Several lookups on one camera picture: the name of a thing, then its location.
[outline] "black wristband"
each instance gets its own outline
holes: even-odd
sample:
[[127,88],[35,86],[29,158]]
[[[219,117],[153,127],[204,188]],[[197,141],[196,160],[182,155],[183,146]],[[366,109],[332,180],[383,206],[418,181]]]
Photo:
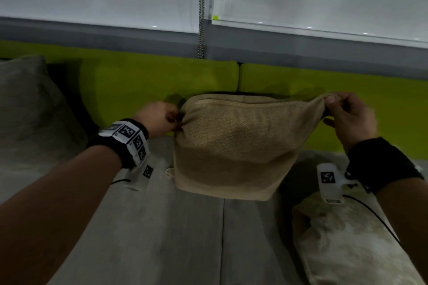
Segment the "black wristband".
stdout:
[[131,169],[142,163],[146,157],[148,149],[144,143],[147,139],[148,131],[144,125],[136,120],[127,118],[115,122],[100,131],[98,135],[89,140],[87,147],[95,145],[109,147],[120,157],[122,169]]
[[393,181],[424,179],[409,158],[382,137],[357,143],[348,158],[347,177],[357,179],[374,194]]

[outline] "hand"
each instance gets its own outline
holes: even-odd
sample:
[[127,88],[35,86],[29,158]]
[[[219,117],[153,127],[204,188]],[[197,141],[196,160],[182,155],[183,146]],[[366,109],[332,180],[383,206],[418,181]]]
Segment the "hand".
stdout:
[[148,104],[132,116],[132,119],[140,122],[148,131],[150,139],[163,136],[176,130],[180,123],[176,121],[179,109],[177,106],[164,102]]
[[354,93],[335,93],[324,99],[334,120],[324,119],[324,123],[335,129],[345,153],[358,142],[377,137],[375,111],[364,104]]

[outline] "gray wall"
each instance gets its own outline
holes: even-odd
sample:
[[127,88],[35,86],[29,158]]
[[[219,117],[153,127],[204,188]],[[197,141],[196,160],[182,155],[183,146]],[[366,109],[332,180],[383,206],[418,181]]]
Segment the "gray wall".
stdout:
[[[196,57],[197,35],[0,18],[0,39]],[[428,80],[428,49],[211,25],[207,59]]]

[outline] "person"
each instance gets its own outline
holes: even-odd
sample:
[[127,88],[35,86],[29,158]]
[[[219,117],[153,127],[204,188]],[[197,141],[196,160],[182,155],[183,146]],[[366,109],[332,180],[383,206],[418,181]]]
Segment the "person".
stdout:
[[[351,176],[372,188],[404,250],[428,281],[428,185],[396,147],[378,137],[371,108],[353,93],[336,95],[325,99],[334,120],[324,123],[334,127],[350,159]],[[128,122],[146,138],[155,138],[179,127],[178,112],[172,104],[157,102]],[[46,284],[126,160],[122,150],[99,141],[0,205],[0,283]]]

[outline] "burlap bag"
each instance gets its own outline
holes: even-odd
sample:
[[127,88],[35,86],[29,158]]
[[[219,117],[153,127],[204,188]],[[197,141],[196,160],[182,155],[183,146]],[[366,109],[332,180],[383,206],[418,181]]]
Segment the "burlap bag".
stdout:
[[324,97],[310,102],[206,94],[182,107],[175,134],[179,189],[209,196],[268,200],[318,125]]

